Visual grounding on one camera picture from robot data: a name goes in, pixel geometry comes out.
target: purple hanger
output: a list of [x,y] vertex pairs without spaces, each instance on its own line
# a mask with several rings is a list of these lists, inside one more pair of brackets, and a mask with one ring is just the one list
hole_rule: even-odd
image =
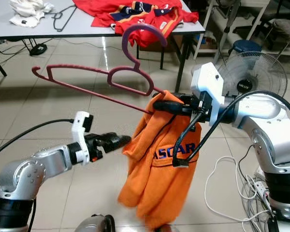
[[[53,83],[56,83],[56,84],[59,84],[59,85],[62,85],[62,86],[68,87],[68,88],[76,89],[76,90],[79,90],[79,91],[84,92],[84,93],[89,93],[89,94],[92,94],[94,96],[97,96],[97,97],[100,97],[100,98],[104,98],[106,100],[109,100],[109,101],[112,101],[112,102],[116,102],[116,103],[128,106],[130,108],[133,108],[133,109],[136,109],[136,110],[148,113],[148,114],[152,114],[152,112],[150,112],[150,111],[148,111],[146,109],[131,105],[129,103],[126,103],[126,102],[123,102],[123,101],[119,101],[119,100],[116,100],[114,98],[110,98],[110,97],[107,97],[105,95],[102,95],[100,93],[96,93],[96,92],[93,92],[93,91],[90,91],[90,90],[87,90],[87,89],[84,89],[84,88],[80,88],[80,87],[77,87],[77,86],[74,86],[74,85],[71,85],[71,84],[68,84],[68,83],[65,83],[65,82],[57,81],[57,80],[55,80],[53,78],[53,74],[52,74],[52,69],[55,69],[55,68],[81,69],[81,70],[93,71],[93,72],[97,72],[97,73],[107,74],[107,83],[109,85],[117,87],[119,89],[123,89],[123,90],[129,91],[129,92],[132,92],[132,93],[137,93],[137,94],[140,94],[140,95],[143,95],[143,96],[150,95],[153,90],[165,95],[163,90],[161,90],[161,89],[159,89],[159,88],[154,86],[154,82],[150,78],[149,74],[147,74],[146,72],[144,72],[143,70],[140,69],[140,61],[138,59],[136,59],[128,51],[128,39],[129,39],[130,34],[133,31],[140,30],[140,29],[148,30],[148,31],[152,32],[154,35],[156,35],[158,37],[158,39],[160,40],[160,43],[161,43],[162,46],[165,47],[167,45],[167,41],[164,38],[163,34],[159,30],[157,30],[154,26],[149,25],[149,24],[134,24],[134,25],[131,25],[123,33],[123,36],[122,36],[122,50],[123,50],[124,54],[126,55],[126,57],[135,64],[134,67],[131,67],[131,66],[118,66],[118,67],[115,67],[115,68],[111,69],[110,71],[104,71],[104,70],[100,70],[100,69],[97,69],[97,68],[92,68],[92,67],[87,67],[87,66],[82,66],[82,65],[51,64],[51,65],[47,65],[47,67],[46,67],[46,71],[47,71],[48,77],[42,76],[42,75],[37,73],[37,71],[41,69],[39,66],[34,66],[34,67],[32,67],[31,70],[32,70],[34,75],[36,75],[37,77],[39,77],[41,79],[44,79],[46,81],[50,81],[50,82],[53,82]],[[133,89],[131,87],[127,87],[127,86],[124,86],[124,85],[121,85],[121,84],[114,83],[113,80],[112,80],[113,75],[116,72],[122,71],[122,70],[134,71],[134,72],[142,75],[149,83],[149,90],[147,92],[143,92],[143,91],[139,91],[139,90]]]

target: blue stool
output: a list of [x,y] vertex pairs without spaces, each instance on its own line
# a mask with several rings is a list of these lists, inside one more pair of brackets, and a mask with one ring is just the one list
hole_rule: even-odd
[[260,52],[262,51],[262,47],[257,43],[250,40],[238,40],[233,43],[232,48],[228,51],[229,55],[232,51],[236,51],[238,53],[242,52]]

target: table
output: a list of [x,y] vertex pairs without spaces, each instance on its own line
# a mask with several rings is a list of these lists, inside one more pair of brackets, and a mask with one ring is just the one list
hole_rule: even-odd
[[[207,23],[208,23],[208,20],[209,20],[209,16],[212,12],[212,9],[214,7],[214,4],[216,3],[216,0],[209,0],[210,3],[209,3],[209,7],[208,7],[208,10],[207,10],[207,13],[206,13],[206,16],[205,16],[205,21],[204,21],[204,24],[203,24],[203,27],[206,29],[207,27]],[[269,4],[270,0],[241,0],[241,6],[245,6],[245,7],[260,7],[261,10],[259,12],[259,15],[257,16],[256,20],[255,20],[255,23],[253,24],[248,36],[247,36],[247,40],[250,40],[253,32],[255,31],[257,25],[259,24],[260,22],[260,19],[267,7],[267,5]],[[203,39],[203,36],[204,34],[202,33],[200,35],[200,39],[198,41],[198,44],[197,44],[197,49],[194,53],[194,59],[196,59],[197,55],[198,55],[198,52],[200,50],[200,46],[201,46],[201,42],[202,42],[202,39]]]
[[[72,0],[48,0],[47,2],[52,3],[55,6],[54,12],[61,11],[70,5],[73,5]],[[190,12],[189,8],[182,1],[183,9]],[[86,14],[80,9],[76,9],[70,21],[66,25],[62,32],[57,32],[53,28],[52,15],[46,15],[45,18],[41,19],[41,22],[35,28],[24,28],[13,25],[9,22],[14,15],[13,10],[9,5],[8,0],[0,0],[0,39],[35,39],[35,38],[64,38],[64,37],[110,37],[120,36],[109,28],[91,27],[93,17]],[[175,91],[178,92],[183,68],[185,66],[185,58],[188,50],[191,46],[193,36],[204,32],[202,25],[197,22],[184,23],[182,28],[176,28],[172,34],[183,35],[183,51],[180,55],[180,65],[177,75],[177,82]],[[6,75],[3,68],[0,66],[0,71],[3,75]]]

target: orange hoodie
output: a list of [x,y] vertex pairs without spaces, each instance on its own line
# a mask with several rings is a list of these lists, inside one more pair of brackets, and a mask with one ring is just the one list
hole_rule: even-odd
[[[118,201],[127,207],[137,206],[137,216],[150,228],[170,223],[179,215],[185,202],[197,154],[188,168],[172,166],[173,147],[181,132],[188,126],[188,116],[174,116],[155,111],[157,100],[182,103],[170,92],[154,97],[147,106],[153,115],[144,114],[132,141],[123,149],[129,157],[128,178]],[[200,142],[201,126],[189,132],[177,151],[178,158],[187,158]]]

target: red jersey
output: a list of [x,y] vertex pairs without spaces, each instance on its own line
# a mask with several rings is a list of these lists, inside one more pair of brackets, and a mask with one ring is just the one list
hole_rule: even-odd
[[[93,27],[109,27],[116,24],[115,33],[123,34],[126,28],[135,23],[147,23],[168,35],[180,21],[194,22],[199,19],[198,13],[182,10],[180,0],[73,0],[75,5],[94,16]],[[158,39],[146,30],[134,31],[129,37],[131,45],[134,40],[140,46],[148,46]]]

